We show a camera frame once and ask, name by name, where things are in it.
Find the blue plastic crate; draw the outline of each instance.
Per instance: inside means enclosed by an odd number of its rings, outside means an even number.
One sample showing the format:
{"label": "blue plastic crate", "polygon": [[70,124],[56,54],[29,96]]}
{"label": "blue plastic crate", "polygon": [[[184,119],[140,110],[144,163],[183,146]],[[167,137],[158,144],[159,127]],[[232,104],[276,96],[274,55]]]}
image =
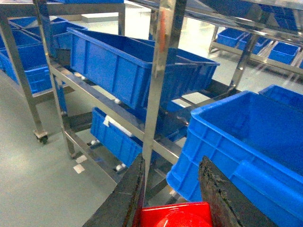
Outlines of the blue plastic crate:
{"label": "blue plastic crate", "polygon": [[277,15],[284,15],[286,17],[294,16],[293,11],[289,8],[284,8],[284,7],[278,7],[278,6],[270,6],[270,5],[264,5],[264,4],[259,4],[261,9],[266,12],[274,13]]}
{"label": "blue plastic crate", "polygon": [[[32,93],[34,94],[52,88],[43,46],[33,45],[19,47],[18,51]],[[0,51],[0,62],[7,75],[18,83],[7,51]]]}
{"label": "blue plastic crate", "polygon": [[[38,26],[38,21],[37,21],[36,17],[22,17],[22,18],[12,19],[9,21],[14,26],[17,26],[20,28],[29,28],[29,27]],[[58,22],[63,22],[63,21],[67,21],[67,20],[64,18],[61,18],[61,17],[57,17],[57,18],[53,18],[51,20],[51,23],[58,23]]]}
{"label": "blue plastic crate", "polygon": [[129,137],[112,123],[106,126],[103,122],[106,114],[93,108],[93,120],[90,132],[121,162],[129,167],[138,154],[142,153],[142,142],[136,137]]}
{"label": "blue plastic crate", "polygon": [[[238,49],[240,50],[244,50],[246,43],[248,42],[248,40],[251,38],[251,35],[247,35],[243,38],[240,39],[239,42],[239,47]],[[264,38],[264,37],[260,37],[255,45],[254,50],[252,51],[253,54],[258,54],[267,44],[270,43],[270,39]]]}
{"label": "blue plastic crate", "polygon": [[298,46],[278,42],[268,58],[290,65],[299,50]]}
{"label": "blue plastic crate", "polygon": [[303,112],[303,95],[299,93],[273,84],[259,94]]}
{"label": "blue plastic crate", "polygon": [[291,9],[263,4],[259,5],[262,10],[274,14],[274,17],[280,27],[295,31],[298,30],[293,11]]}
{"label": "blue plastic crate", "polygon": [[[22,32],[21,30],[12,30],[17,47],[28,46],[41,43],[39,40]],[[0,51],[5,50],[4,42],[0,36]]]}
{"label": "blue plastic crate", "polygon": [[233,28],[227,28],[218,34],[217,43],[235,47],[238,41],[245,35],[247,35],[247,33]]}
{"label": "blue plastic crate", "polygon": [[[183,168],[192,171],[184,175],[178,167],[182,162],[179,159],[167,177],[168,183],[174,189],[191,189],[198,182],[198,172],[192,166],[198,166],[207,156],[279,226],[303,226],[302,121],[303,113],[248,91],[195,109],[182,149],[190,160]],[[257,182],[248,176],[241,185],[234,181],[243,161],[262,173],[254,173],[258,175]],[[170,179],[172,176],[178,176],[180,185],[171,183],[176,182]],[[255,191],[245,190],[244,181],[250,182],[247,187]]]}
{"label": "blue plastic crate", "polygon": [[[86,27],[82,27],[71,22],[52,24],[53,44],[55,48],[68,50],[71,49],[71,34],[67,31],[68,27],[87,30]],[[25,31],[31,34],[33,37],[41,40],[39,27],[27,28]]]}
{"label": "blue plastic crate", "polygon": [[[133,109],[147,106],[154,47],[138,40],[92,31],[68,29],[73,34],[71,68]],[[177,56],[176,64],[167,64],[161,103],[180,98],[191,92],[193,78],[200,66],[212,67],[218,63],[188,53],[200,59],[193,62]]]}
{"label": "blue plastic crate", "polygon": [[124,3],[124,0],[55,0],[65,4],[77,3]]}
{"label": "blue plastic crate", "polygon": [[297,25],[295,23],[295,19],[284,18],[281,16],[275,16],[275,19],[280,27],[297,31]]}

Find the metal rack leg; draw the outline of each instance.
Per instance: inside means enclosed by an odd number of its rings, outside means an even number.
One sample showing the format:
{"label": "metal rack leg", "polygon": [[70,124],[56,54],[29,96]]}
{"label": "metal rack leg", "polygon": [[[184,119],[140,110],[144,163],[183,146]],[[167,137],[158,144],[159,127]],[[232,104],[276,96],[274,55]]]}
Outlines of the metal rack leg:
{"label": "metal rack leg", "polygon": [[125,4],[122,11],[118,13],[118,34],[125,35]]}
{"label": "metal rack leg", "polygon": [[43,129],[42,123],[39,117],[39,113],[36,107],[36,102],[32,96],[30,86],[26,77],[26,74],[23,69],[22,61],[19,56],[19,52],[16,46],[16,42],[13,36],[13,33],[10,29],[8,20],[6,17],[0,15],[0,33],[2,40],[5,44],[6,50],[9,54],[9,59],[12,62],[14,72],[18,79],[18,83],[24,93],[25,99],[27,101],[27,106],[32,114],[36,130],[34,134],[40,142],[46,143],[47,141],[47,132]]}
{"label": "metal rack leg", "polygon": [[214,40],[216,40],[216,37],[217,37],[217,34],[218,34],[218,30],[219,30],[219,26],[215,26],[214,27],[214,33],[213,33],[212,41],[211,41],[209,49],[208,49],[209,52],[211,52],[213,50],[212,42]]}
{"label": "metal rack leg", "polygon": [[176,56],[186,2],[186,0],[163,0],[160,3],[145,134],[143,138],[143,157],[146,162],[145,185],[147,185],[148,173],[150,170],[152,145],[155,135],[166,63],[167,61],[173,62],[173,59]]}
{"label": "metal rack leg", "polygon": [[232,81],[230,83],[230,88],[237,89],[237,87],[240,83],[240,80],[242,78],[242,75],[245,71],[246,65],[250,59],[250,54],[252,53],[252,51],[256,45],[258,37],[259,37],[258,35],[253,34],[251,36],[251,38],[248,40],[248,42],[243,50],[243,53],[241,55],[241,58],[239,60],[239,63],[237,65],[237,68],[235,70],[235,73],[232,77]]}
{"label": "metal rack leg", "polygon": [[148,35],[149,40],[155,40],[157,32],[158,23],[158,11],[151,10],[151,21],[150,21],[150,31]]}
{"label": "metal rack leg", "polygon": [[[42,38],[42,44],[45,52],[45,57],[46,61],[48,64],[48,67],[50,69],[50,57],[49,57],[49,49],[48,49],[48,44],[47,40],[45,38],[45,33],[44,33],[44,28],[43,28],[43,22],[42,20],[45,19],[45,17],[48,17],[48,10],[46,7],[46,0],[33,0],[36,11],[37,11],[37,21],[39,24],[40,28],[40,34]],[[51,77],[51,82],[53,86],[53,93],[55,97],[55,102],[56,102],[56,107],[57,107],[57,112],[59,115],[59,120],[60,120],[60,125],[61,125],[61,130],[63,133],[64,141],[67,147],[67,150],[70,154],[71,157],[75,157],[75,149],[73,143],[66,137],[65,135],[65,130],[70,129],[70,124],[69,124],[69,118],[67,114],[67,108],[66,108],[66,102],[65,102],[65,97],[64,97],[64,90],[62,86],[62,81],[57,79],[54,74],[52,74],[51,70],[50,72],[50,77]]]}

